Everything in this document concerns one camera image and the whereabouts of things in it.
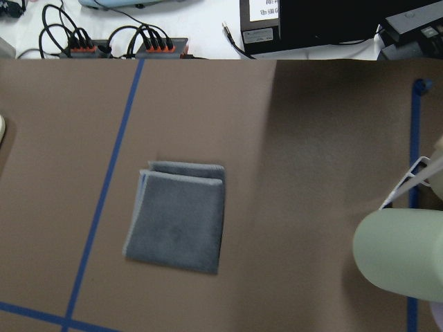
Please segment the cream bear tray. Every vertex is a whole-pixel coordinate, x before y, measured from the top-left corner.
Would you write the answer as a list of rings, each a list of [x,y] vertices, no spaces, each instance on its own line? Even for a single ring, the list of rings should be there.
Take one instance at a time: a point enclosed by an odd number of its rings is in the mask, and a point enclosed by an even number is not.
[[[0,144],[3,141],[6,132],[6,121],[3,116],[0,116]]]

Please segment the grey folded cloth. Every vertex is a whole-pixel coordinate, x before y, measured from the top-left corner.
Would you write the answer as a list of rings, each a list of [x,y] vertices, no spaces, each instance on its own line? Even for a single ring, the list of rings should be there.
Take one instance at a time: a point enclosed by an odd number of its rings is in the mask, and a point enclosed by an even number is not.
[[[123,255],[215,275],[225,206],[221,165],[151,161],[139,173]]]

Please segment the usb hub near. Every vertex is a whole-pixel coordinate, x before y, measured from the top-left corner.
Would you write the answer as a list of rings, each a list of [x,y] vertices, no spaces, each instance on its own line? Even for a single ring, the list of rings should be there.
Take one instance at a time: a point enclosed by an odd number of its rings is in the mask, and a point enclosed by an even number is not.
[[[136,59],[181,59],[188,54],[188,38],[162,38],[151,41],[147,48],[142,44],[135,53]]]

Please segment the usb hub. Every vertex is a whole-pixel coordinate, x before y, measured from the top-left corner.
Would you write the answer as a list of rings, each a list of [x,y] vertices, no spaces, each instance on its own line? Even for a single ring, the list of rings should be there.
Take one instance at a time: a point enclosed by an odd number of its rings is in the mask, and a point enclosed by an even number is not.
[[[109,59],[111,58],[110,47],[104,39],[92,39],[92,47],[70,48],[65,51],[73,59]]]
[[[188,54],[188,38],[162,38],[151,41],[147,48],[142,44],[135,53],[136,59],[181,59]]]

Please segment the black power adapter box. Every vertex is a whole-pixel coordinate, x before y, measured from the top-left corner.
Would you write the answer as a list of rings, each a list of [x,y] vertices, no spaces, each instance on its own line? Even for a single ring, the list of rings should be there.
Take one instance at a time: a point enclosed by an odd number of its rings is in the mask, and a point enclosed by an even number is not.
[[[239,0],[240,30],[249,55],[279,50],[279,1]]]

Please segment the black laptop monitor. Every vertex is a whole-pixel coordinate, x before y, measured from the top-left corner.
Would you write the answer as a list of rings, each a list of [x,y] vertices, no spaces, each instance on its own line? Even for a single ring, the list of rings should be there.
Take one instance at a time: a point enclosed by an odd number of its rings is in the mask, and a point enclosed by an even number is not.
[[[409,0],[283,0],[281,40],[294,48],[372,39],[389,16],[432,4]]]

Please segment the usb hub far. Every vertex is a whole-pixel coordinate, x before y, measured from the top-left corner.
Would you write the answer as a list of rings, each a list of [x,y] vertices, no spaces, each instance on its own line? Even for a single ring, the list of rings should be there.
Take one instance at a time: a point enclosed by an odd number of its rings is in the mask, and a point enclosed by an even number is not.
[[[92,47],[70,48],[65,51],[73,59],[109,59],[111,58],[110,47],[104,39],[92,39]]]

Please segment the green cup on rack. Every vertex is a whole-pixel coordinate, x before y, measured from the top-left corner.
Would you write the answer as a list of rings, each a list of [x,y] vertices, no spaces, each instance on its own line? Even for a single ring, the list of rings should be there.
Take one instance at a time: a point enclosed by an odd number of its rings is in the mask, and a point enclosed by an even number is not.
[[[353,238],[362,275],[392,293],[442,301],[442,212],[385,208],[367,215]]]

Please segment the white cup rack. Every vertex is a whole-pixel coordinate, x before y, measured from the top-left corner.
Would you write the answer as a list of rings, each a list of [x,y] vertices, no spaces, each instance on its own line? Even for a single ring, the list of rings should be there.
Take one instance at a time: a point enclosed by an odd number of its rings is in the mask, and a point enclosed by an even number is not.
[[[431,184],[431,179],[442,173],[442,157],[429,158],[420,156],[403,175],[401,180],[394,186],[392,191],[380,205],[379,210],[387,208],[397,198],[409,192],[418,185],[436,188]]]

